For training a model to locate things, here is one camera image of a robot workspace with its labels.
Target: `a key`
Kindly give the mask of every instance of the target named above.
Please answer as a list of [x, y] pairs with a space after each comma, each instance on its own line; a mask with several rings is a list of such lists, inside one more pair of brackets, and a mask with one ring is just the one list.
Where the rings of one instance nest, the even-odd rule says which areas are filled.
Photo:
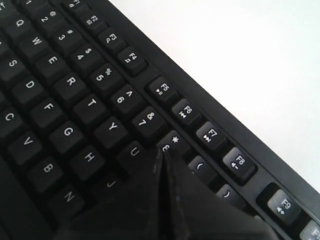
[[8, 147], [8, 152], [19, 166], [37, 159], [43, 150], [41, 142], [30, 131], [23, 134]]
[[186, 99], [182, 99], [176, 105], [174, 105], [172, 112], [176, 118], [187, 128], [192, 128], [202, 119], [200, 112]]
[[111, 150], [129, 138], [129, 133], [123, 124], [114, 116], [110, 117], [94, 131], [94, 136], [107, 150]]
[[319, 240], [320, 239], [320, 226], [314, 221], [311, 220], [304, 227], [300, 233], [301, 240]]
[[116, 159], [126, 172], [132, 175], [144, 163], [143, 156], [145, 154], [147, 154], [147, 151], [144, 147], [139, 142], [134, 141], [123, 149]]
[[226, 201], [228, 204], [231, 204], [239, 210], [243, 210], [247, 205], [245, 200], [228, 184], [225, 184], [216, 193], [216, 195], [223, 201]]
[[282, 189], [278, 189], [267, 201], [267, 207], [286, 225], [291, 225], [301, 213], [300, 206]]
[[98, 38], [104, 48], [113, 55], [120, 53], [127, 46], [125, 40], [111, 27], [100, 33]]
[[97, 126], [110, 115], [105, 104], [94, 94], [79, 102], [72, 112], [87, 130]]
[[13, 107], [0, 112], [0, 144], [7, 144], [18, 137], [26, 126]]
[[94, 91], [104, 99], [125, 84], [124, 78], [110, 63], [92, 73], [88, 80]]
[[63, 56], [69, 57], [86, 43], [82, 35], [73, 26], [65, 27], [52, 35], [54, 48]]
[[11, 0], [0, 1], [0, 29], [18, 16], [19, 13]]
[[152, 142], [167, 128], [164, 118], [151, 106], [139, 113], [132, 124], [146, 142]]
[[146, 104], [142, 96], [129, 84], [111, 97], [112, 107], [126, 120], [135, 115]]
[[39, 193], [44, 193], [63, 175], [61, 168], [52, 157], [45, 158], [27, 173], [29, 181]]
[[85, 137], [76, 125], [67, 121], [49, 135], [49, 140], [60, 155], [67, 155], [85, 142]]
[[70, 161], [70, 167], [82, 180], [87, 181], [105, 164], [105, 159], [93, 147], [88, 146]]
[[42, 85], [33, 76], [19, 82], [11, 92], [15, 100], [25, 110], [33, 108], [47, 96]]
[[64, 112], [51, 98], [47, 98], [37, 105], [29, 114], [42, 134], [51, 132], [66, 119]]
[[138, 75], [148, 66], [146, 60], [132, 46], [120, 52], [117, 57], [132, 76]]
[[123, 181], [113, 172], [108, 173], [102, 180], [92, 187], [92, 193], [99, 202], [114, 194]]
[[47, 0], [20, 0], [18, 3], [22, 8], [23, 13], [28, 15], [32, 20], [50, 8]]
[[201, 156], [196, 156], [188, 167], [205, 185], [210, 185], [218, 179], [218, 173]]
[[9, 50], [8, 44], [0, 37], [0, 59], [3, 59], [9, 53]]
[[67, 24], [64, 17], [54, 7], [46, 8], [35, 18], [35, 24], [46, 38]]
[[226, 137], [220, 128], [209, 121], [196, 131], [196, 136], [212, 152], [217, 151], [226, 143]]
[[86, 78], [104, 63], [102, 55], [91, 44], [79, 48], [71, 55], [70, 61], [82, 78]]
[[183, 158], [192, 152], [190, 144], [175, 130], [169, 132], [156, 146], [162, 149], [163, 152], [174, 149]]
[[32, 28], [29, 20], [21, 16], [16, 18], [13, 23], [4, 27], [3, 31], [9, 41], [12, 44], [17, 45], [26, 35], [30, 34], [30, 32], [33, 32], [34, 29]]
[[150, 84], [149, 91], [160, 103], [167, 106], [179, 98], [178, 91], [163, 76], [158, 77]]
[[62, 5], [68, 12], [78, 18], [90, 10], [89, 6], [82, 0], [63, 1]]
[[85, 206], [85, 201], [72, 185], [68, 185], [49, 200], [48, 206], [58, 222], [66, 223]]
[[10, 88], [28, 75], [26, 66], [15, 55], [7, 56], [0, 62], [0, 81]]
[[23, 40], [18, 49], [31, 65], [51, 51], [47, 41], [39, 33], [34, 33]]
[[95, 36], [108, 27], [103, 18], [93, 10], [85, 12], [80, 18], [80, 22], [91, 34]]
[[51, 86], [57, 80], [70, 72], [65, 60], [56, 52], [47, 54], [35, 63], [35, 69], [43, 79], [44, 84]]
[[54, 84], [53, 89], [65, 108], [71, 108], [90, 92], [84, 81], [73, 72]]
[[245, 156], [237, 147], [234, 147], [223, 157], [223, 163], [241, 184], [247, 182], [256, 171], [254, 162]]
[[9, 102], [5, 95], [0, 91], [0, 111], [9, 106]]

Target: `black keyboard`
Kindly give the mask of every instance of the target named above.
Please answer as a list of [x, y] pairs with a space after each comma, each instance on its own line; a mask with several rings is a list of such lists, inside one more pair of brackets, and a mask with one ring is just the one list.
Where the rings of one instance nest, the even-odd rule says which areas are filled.
[[0, 233], [50, 239], [155, 146], [280, 238], [320, 239], [319, 194], [110, 2], [0, 0]]

